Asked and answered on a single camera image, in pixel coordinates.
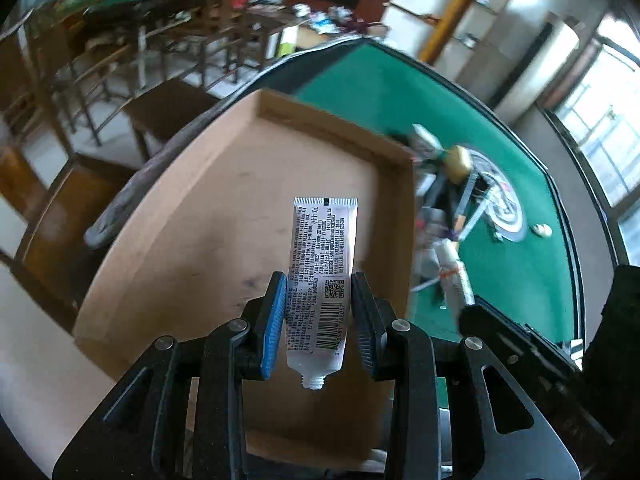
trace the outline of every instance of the cardboard box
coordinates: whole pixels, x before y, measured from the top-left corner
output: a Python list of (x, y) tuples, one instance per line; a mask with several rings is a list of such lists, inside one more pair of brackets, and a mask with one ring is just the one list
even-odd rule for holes
[[(145, 197), (80, 310), (78, 346), (117, 379), (156, 337), (202, 337), (238, 317), (274, 270), (287, 273), (297, 196), (358, 199), (354, 270), (364, 270), (374, 293), (404, 316), (414, 246), (410, 156), (261, 90), (206, 128)], [(391, 385), (373, 383), (363, 370), (355, 328), (342, 370), (319, 391), (302, 388), (283, 346), (284, 335), (271, 380), (244, 382), (245, 430), (345, 459), (334, 466), (366, 459), (379, 442)], [(305, 453), (295, 460), (312, 462)]]

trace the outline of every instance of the metal bolt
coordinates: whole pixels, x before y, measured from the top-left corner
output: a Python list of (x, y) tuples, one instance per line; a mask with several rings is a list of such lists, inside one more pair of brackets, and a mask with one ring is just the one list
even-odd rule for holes
[(391, 328), (396, 332), (409, 332), (411, 324), (405, 319), (395, 319), (391, 322)]
[(465, 339), (465, 345), (471, 350), (479, 350), (482, 348), (482, 340), (475, 336), (470, 336)]
[(231, 332), (242, 332), (248, 326), (249, 324), (244, 319), (237, 318), (229, 321), (229, 330)]
[(158, 350), (168, 350), (174, 345), (174, 338), (170, 335), (163, 335), (156, 339), (156, 348)]

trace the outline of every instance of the gray wall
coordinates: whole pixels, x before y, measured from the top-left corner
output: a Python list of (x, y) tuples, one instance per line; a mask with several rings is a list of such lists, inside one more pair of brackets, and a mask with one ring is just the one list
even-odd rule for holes
[(548, 168), (569, 217), (584, 285), (585, 344), (588, 344), (600, 325), (600, 313), (613, 278), (609, 247), (597, 209), (562, 140), (537, 107), (531, 107), (515, 123), (513, 131)]
[(510, 0), (457, 82), (486, 102), (542, 30), (548, 12), (581, 20), (586, 26), (578, 36), (585, 44), (608, 7), (609, 0)]

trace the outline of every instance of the barcode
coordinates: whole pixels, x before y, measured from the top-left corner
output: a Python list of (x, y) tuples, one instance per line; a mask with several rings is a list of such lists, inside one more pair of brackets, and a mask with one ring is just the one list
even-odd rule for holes
[(323, 303), (320, 306), (316, 348), (327, 348), (328, 350), (338, 349), (338, 345), (340, 344), (340, 329), (343, 321), (341, 313), (341, 303)]
[(326, 280), (324, 282), (325, 298), (344, 298), (344, 280)]

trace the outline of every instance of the window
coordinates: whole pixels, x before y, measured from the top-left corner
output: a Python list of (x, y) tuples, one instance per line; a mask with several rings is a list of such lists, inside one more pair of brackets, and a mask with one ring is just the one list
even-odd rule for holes
[(556, 114), (602, 190), (618, 256), (640, 265), (640, 41), (611, 15), (596, 38), (599, 53)]

